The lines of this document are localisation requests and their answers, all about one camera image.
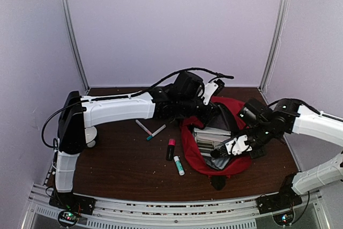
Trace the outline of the grey pencil case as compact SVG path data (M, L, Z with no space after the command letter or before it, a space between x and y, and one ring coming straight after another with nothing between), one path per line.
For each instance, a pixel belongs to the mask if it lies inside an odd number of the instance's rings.
M211 158L209 166L214 170L222 171L229 165L231 160L232 160L232 157L230 156L220 157L220 158Z

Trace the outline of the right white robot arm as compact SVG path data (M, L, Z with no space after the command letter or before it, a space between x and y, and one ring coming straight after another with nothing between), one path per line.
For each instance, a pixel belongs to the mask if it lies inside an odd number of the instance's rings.
M300 99L283 98L267 106L257 99L244 104L237 116L247 125L244 134L253 148L284 134L306 135L342 146L342 118L318 111ZM285 177L275 204L288 207L295 196L342 180L342 153L330 160Z

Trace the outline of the grey ianra magazine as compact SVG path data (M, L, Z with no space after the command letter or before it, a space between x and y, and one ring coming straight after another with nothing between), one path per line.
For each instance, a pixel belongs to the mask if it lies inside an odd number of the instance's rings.
M213 127L204 129L194 128L192 133L194 140L204 157L211 157L213 151L223 141L231 138L231 132Z

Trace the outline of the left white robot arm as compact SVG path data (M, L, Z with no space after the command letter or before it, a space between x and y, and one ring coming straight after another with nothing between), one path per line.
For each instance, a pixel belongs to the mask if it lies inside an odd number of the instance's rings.
M58 116L57 137L49 146L56 155L54 192L57 202L66 210L77 205L73 194L73 178L79 155L94 141L86 134L96 126L109 122L133 119L186 119L196 117L203 126L218 116L226 129L235 131L238 126L228 108L213 102L225 86L222 79L233 79L208 69L203 72L214 77L207 84L195 74L197 68L174 71L150 87L127 94L102 97L81 96L78 91L69 93L63 108L47 118Z

